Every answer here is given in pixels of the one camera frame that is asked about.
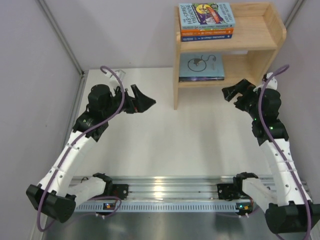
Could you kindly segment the purple galaxy cover book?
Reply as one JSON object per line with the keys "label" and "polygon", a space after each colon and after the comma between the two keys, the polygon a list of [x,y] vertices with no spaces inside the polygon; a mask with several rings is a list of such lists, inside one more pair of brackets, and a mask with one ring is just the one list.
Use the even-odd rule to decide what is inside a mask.
{"label": "purple galaxy cover book", "polygon": [[203,77],[203,76],[197,76],[197,77],[179,77],[180,82],[210,82],[210,81],[223,81],[225,78],[218,76],[212,76],[212,77]]}

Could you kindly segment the light blue thin booklet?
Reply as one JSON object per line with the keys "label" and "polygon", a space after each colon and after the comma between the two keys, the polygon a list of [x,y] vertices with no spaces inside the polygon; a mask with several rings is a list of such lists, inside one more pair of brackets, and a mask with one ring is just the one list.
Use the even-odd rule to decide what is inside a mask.
{"label": "light blue thin booklet", "polygon": [[179,62],[179,77],[224,78],[225,71],[220,53],[182,53]]}

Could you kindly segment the orange 78-storey treehouse book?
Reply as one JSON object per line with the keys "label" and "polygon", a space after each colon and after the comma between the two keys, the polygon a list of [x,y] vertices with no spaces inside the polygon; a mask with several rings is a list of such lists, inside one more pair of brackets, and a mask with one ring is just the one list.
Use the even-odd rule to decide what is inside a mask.
{"label": "orange 78-storey treehouse book", "polygon": [[216,36],[216,35],[231,35],[234,32],[234,28],[222,28],[222,29],[183,29],[180,31],[182,37],[194,37],[194,36]]}

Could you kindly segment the blue 91-storey treehouse book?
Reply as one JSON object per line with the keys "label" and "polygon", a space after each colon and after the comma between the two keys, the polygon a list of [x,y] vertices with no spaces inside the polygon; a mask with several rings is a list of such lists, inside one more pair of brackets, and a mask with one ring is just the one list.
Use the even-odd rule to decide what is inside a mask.
{"label": "blue 91-storey treehouse book", "polygon": [[222,35],[200,35],[200,36],[182,36],[182,42],[194,42],[194,41],[210,41],[210,40],[223,40],[231,39],[233,34]]}

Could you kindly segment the light blue 143-storey treehouse book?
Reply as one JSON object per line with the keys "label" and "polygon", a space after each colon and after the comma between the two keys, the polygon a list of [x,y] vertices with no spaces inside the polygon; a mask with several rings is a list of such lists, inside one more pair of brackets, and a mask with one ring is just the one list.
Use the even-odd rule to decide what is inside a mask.
{"label": "light blue 143-storey treehouse book", "polygon": [[182,30],[225,29],[236,25],[227,2],[180,3],[178,11]]}

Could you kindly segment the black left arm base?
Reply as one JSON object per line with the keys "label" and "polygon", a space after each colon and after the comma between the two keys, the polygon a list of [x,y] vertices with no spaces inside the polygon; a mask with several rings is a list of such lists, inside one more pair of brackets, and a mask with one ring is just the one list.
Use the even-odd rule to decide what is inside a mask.
{"label": "black left arm base", "polygon": [[121,200],[125,200],[129,194],[129,185],[128,184],[113,184],[107,190],[108,196],[118,197]]}

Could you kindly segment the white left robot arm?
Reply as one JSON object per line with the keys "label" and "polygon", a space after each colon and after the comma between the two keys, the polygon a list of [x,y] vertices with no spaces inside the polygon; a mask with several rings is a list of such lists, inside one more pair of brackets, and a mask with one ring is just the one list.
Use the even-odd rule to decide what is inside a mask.
{"label": "white left robot arm", "polygon": [[38,184],[31,184],[26,195],[37,211],[55,221],[65,223],[76,207],[95,197],[109,197],[113,180],[104,173],[95,173],[88,180],[71,187],[70,183],[88,151],[100,140],[117,114],[143,113],[156,101],[133,84],[133,96],[117,86],[110,90],[105,84],[93,86],[85,111],[77,118],[69,139],[58,159]]}

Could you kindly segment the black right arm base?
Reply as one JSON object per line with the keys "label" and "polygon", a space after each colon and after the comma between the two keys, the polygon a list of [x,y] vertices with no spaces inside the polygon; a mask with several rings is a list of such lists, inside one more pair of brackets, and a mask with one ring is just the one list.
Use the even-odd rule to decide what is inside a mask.
{"label": "black right arm base", "polygon": [[219,183],[217,184],[218,199],[227,202],[240,199],[238,189],[233,183]]}

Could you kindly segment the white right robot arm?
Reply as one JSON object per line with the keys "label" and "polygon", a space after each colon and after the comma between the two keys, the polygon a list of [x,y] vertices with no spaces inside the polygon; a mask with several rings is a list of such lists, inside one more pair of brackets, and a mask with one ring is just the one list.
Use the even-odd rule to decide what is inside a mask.
{"label": "white right robot arm", "polygon": [[275,191],[251,172],[238,173],[233,178],[236,191],[250,197],[263,211],[269,230],[276,234],[309,234],[320,220],[320,205],[312,202],[302,186],[291,156],[289,135],[278,118],[281,95],[276,87],[264,92],[246,79],[224,87],[223,97],[252,118],[252,133],[267,159]]}

